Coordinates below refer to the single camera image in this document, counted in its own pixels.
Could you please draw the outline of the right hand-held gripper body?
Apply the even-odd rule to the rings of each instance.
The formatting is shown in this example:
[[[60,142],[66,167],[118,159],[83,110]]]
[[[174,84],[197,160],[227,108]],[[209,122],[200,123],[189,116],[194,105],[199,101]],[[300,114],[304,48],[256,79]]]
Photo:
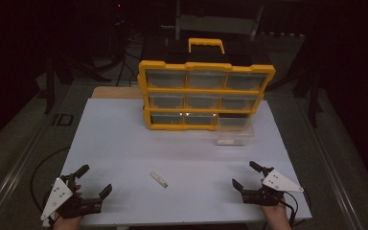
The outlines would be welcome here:
[[[291,181],[274,168],[263,168],[262,187],[258,190],[243,188],[241,197],[244,203],[276,206],[283,199],[285,192],[304,192],[301,185]]]

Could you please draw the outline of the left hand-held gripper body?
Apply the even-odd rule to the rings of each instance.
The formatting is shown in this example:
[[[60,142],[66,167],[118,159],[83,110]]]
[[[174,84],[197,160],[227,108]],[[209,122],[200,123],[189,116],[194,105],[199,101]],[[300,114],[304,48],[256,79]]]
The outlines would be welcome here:
[[[103,193],[95,198],[82,198],[77,192],[77,178],[81,178],[81,174],[62,175],[55,180],[40,216],[41,220],[50,218],[54,213],[64,219],[100,213]]]

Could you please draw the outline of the clear plastic drawer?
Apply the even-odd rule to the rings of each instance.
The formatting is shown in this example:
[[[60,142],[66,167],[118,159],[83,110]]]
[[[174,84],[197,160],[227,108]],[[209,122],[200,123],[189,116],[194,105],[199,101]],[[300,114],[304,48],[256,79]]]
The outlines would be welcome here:
[[[218,146],[244,146],[254,137],[254,127],[248,115],[220,114],[218,116],[215,130],[215,143]]]

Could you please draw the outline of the small white strip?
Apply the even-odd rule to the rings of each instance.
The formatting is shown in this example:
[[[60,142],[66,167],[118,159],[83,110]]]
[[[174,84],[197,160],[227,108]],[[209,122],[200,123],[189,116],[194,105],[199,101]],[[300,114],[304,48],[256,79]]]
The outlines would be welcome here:
[[[168,183],[156,172],[151,172],[149,174],[157,183],[159,183],[163,188],[168,187]]]

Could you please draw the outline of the yellow black drawer organizer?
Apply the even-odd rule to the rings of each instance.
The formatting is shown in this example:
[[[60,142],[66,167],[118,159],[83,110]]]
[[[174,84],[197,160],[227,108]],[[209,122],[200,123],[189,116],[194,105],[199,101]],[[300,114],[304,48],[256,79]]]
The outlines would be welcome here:
[[[143,119],[149,129],[241,130],[274,75],[255,41],[148,37],[137,77]]]

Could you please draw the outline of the person's left hand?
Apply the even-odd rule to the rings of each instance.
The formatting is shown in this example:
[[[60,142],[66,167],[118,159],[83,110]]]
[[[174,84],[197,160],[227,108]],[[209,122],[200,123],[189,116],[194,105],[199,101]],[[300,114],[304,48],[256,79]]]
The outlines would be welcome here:
[[[79,230],[83,216],[76,218],[63,218],[55,213],[55,223],[52,230]]]

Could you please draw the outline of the person's right hand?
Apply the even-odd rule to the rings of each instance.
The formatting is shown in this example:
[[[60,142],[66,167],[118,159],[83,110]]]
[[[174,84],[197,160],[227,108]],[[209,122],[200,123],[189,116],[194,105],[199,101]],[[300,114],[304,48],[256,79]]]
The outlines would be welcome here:
[[[272,230],[292,230],[288,222],[287,206],[283,200],[276,206],[262,206],[261,209]]]

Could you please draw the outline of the wooden board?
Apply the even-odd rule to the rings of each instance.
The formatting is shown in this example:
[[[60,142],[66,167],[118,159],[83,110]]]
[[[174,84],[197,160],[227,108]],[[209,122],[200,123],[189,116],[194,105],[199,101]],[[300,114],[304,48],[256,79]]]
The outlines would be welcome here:
[[[94,99],[142,99],[138,87],[98,86],[91,95]]]

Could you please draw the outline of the dark metal stand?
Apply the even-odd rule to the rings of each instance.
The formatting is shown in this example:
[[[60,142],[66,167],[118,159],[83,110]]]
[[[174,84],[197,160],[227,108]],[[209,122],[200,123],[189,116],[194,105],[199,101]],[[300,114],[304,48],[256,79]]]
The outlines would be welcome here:
[[[47,57],[45,73],[46,88],[41,89],[38,93],[39,99],[46,100],[45,114],[49,114],[55,105],[55,76],[58,76],[58,79],[64,81],[66,84],[73,81],[71,74],[67,72],[69,68],[74,68],[95,81],[108,82],[108,79],[103,78],[94,70],[68,56],[60,55],[59,57]]]
[[[320,110],[318,93],[320,84],[320,64],[314,53],[311,37],[306,35],[296,57],[287,70],[286,76],[271,83],[266,90],[272,91],[292,81],[297,81],[292,94],[295,98],[309,95],[308,118],[313,127],[317,127],[316,113]]]

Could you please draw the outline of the metal floor rail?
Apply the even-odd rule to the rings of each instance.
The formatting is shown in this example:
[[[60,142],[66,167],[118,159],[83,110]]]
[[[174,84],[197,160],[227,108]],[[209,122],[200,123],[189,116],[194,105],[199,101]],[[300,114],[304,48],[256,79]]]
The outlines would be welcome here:
[[[321,163],[323,165],[325,174],[330,182],[333,189],[335,199],[341,210],[345,222],[350,230],[364,230],[361,221],[358,218],[357,212],[353,206],[352,200],[347,194],[343,182],[337,173],[336,167],[329,155],[328,150],[320,137],[319,132],[316,127],[311,124],[311,120],[308,115],[308,106],[303,99],[297,99],[296,104],[299,108],[301,115],[303,116],[304,123],[309,129],[310,135],[312,136],[316,147],[318,148]]]
[[[34,98],[0,132],[0,230],[45,230],[38,206],[60,171],[69,135],[53,126],[67,102],[57,95],[53,110]]]

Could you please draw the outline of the grey metal frame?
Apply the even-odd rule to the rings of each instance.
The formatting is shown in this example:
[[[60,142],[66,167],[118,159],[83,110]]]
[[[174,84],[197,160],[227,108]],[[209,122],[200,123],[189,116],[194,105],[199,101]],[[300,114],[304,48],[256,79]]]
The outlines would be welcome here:
[[[257,4],[247,10],[247,17],[212,16],[184,12],[184,0],[175,0],[175,22],[168,28],[174,29],[174,38],[184,37],[186,32],[206,33],[213,37],[240,35],[254,40],[265,6]]]

